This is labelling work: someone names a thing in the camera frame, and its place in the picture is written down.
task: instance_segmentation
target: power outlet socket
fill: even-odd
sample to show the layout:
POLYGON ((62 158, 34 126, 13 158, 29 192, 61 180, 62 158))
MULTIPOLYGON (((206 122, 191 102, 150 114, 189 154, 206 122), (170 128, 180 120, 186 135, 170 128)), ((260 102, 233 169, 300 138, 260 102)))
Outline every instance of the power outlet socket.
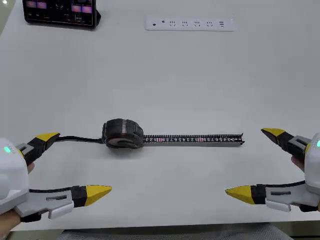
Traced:
POLYGON ((147 16, 145 29, 151 31, 221 31, 236 30, 232 18, 187 18, 147 16))

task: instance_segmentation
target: white desk surface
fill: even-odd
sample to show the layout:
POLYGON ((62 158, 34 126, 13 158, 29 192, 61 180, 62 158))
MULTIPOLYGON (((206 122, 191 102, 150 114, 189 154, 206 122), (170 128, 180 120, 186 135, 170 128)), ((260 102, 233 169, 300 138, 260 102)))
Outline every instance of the white desk surface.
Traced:
POLYGON ((0 37, 0 132, 100 137, 128 118, 147 133, 241 133, 239 148, 56 143, 36 189, 111 185, 90 207, 17 230, 320 220, 252 206, 226 188, 304 175, 260 132, 319 132, 320 5, 306 0, 99 0, 96 31, 28 25, 17 1, 0 37), (146 31, 146 14, 233 16, 235 32, 146 31))

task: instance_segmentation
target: tape measure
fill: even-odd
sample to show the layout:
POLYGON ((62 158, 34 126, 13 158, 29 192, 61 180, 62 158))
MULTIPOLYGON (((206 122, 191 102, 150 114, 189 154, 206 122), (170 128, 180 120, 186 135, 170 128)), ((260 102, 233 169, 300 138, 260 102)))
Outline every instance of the tape measure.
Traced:
POLYGON ((115 149, 138 149, 145 146, 236 147, 244 143, 242 136, 243 134, 144 135, 138 123, 117 118, 103 125, 101 140, 115 149))

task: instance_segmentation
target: finger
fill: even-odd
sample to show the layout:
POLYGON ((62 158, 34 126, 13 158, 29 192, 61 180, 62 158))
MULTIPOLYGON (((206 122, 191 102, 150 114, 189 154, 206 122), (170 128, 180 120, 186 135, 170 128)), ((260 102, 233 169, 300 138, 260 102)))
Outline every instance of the finger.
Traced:
POLYGON ((27 168, 28 168, 28 173, 31 173, 31 171, 35 168, 35 164, 31 163, 27 168))
POLYGON ((293 162, 294 165, 296 165, 298 168, 301 169, 301 171, 305 171, 305 164, 300 161, 299 159, 295 158, 294 156, 291 157, 291 161, 293 162))
POLYGON ((20 216, 14 211, 10 210, 0 215, 0 237, 5 236, 11 229, 20 223, 20 216))

